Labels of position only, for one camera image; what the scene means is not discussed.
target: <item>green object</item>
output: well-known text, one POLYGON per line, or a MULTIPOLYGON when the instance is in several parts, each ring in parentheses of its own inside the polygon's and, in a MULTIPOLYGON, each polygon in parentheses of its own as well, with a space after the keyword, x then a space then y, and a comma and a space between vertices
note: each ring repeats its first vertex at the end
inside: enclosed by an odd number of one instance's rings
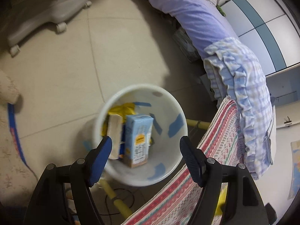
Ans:
POLYGON ((219 5, 217 5, 216 8, 218 9, 218 11, 222 16, 226 17, 226 14, 223 12, 222 8, 219 5))

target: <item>yellow object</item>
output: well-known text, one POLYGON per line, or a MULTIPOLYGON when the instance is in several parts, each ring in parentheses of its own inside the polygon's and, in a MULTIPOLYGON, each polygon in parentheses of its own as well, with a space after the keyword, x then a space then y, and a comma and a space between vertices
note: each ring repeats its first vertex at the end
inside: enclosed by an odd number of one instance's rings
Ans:
POLYGON ((110 185, 104 180, 100 179, 98 184, 101 185, 101 187, 104 189, 105 193, 108 195, 108 197, 113 200, 113 204, 115 207, 119 210, 119 212, 122 214, 122 216, 127 219, 132 215, 132 211, 130 208, 124 204, 124 202, 117 198, 116 193, 114 190, 110 187, 110 185))
MULTIPOLYGON (((187 125, 192 126, 192 127, 195 127, 198 123, 197 120, 186 119, 186 121, 187 121, 187 125)), ((207 130, 209 128, 209 126, 210 126, 209 122, 202 122, 201 121, 198 124, 198 128, 204 129, 204 130, 207 130)))
MULTIPOLYGON (((120 115, 123 118, 123 123, 126 122, 126 115, 135 115, 135 111, 134 111, 134 103, 124 103, 123 105, 120 106, 115 106, 112 107, 107 115, 113 115, 113 114, 117 114, 120 115)), ((107 119, 105 120, 103 126, 102 126, 102 136, 106 136, 107 135, 107 119)))
POLYGON ((215 216, 222 215, 222 206, 225 204, 226 200, 226 195, 227 195, 227 185, 226 187, 220 192, 216 212, 214 213, 215 216))

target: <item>ruffled fabric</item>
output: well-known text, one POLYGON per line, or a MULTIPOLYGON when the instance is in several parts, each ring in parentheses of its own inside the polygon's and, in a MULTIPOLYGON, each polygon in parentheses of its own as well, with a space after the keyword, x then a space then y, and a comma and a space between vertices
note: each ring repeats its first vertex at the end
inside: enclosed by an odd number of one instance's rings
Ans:
POLYGON ((230 95, 237 103, 245 141, 244 163, 254 179, 270 166, 264 138, 272 120, 270 93, 255 54, 238 39, 229 37, 206 47, 211 57, 204 68, 215 98, 230 95))

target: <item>teal stripe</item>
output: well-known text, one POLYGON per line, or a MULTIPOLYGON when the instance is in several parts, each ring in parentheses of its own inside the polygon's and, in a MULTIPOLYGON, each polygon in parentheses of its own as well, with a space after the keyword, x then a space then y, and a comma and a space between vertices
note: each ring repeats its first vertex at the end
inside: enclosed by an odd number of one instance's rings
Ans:
POLYGON ((232 0, 232 1, 234 1, 234 3, 243 11, 243 13, 253 24, 254 28, 263 25, 265 23, 247 0, 232 0))
POLYGON ((276 40, 274 39, 271 31, 260 17, 260 15, 256 12, 256 10, 251 6, 251 4, 247 0, 233 0, 234 3, 243 11, 243 13, 247 16, 250 22, 253 24, 254 28, 258 32, 262 41, 267 48, 269 55, 274 64, 275 70, 279 71, 286 68, 286 64, 280 48, 276 40))
POLYGON ((267 27, 266 24, 263 24, 256 28, 258 34, 260 35, 262 41, 265 44, 265 47, 267 48, 270 57, 273 61, 274 67, 276 71, 282 70, 286 68, 286 64, 284 61, 284 58, 282 56, 282 53, 277 45, 276 40, 274 39, 271 31, 267 27))

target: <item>plaid blanket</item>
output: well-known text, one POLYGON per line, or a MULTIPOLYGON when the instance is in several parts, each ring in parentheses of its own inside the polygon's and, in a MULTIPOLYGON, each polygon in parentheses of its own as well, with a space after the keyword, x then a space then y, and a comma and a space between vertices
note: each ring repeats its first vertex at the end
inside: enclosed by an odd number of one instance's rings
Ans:
MULTIPOLYGON (((220 105, 198 148, 219 163, 236 166, 243 162, 245 146, 234 100, 226 97, 220 105)), ((150 201, 132 214, 123 225, 184 225, 197 204, 202 188, 193 182, 186 167, 150 201)), ((220 222, 215 217, 213 224, 220 222)))

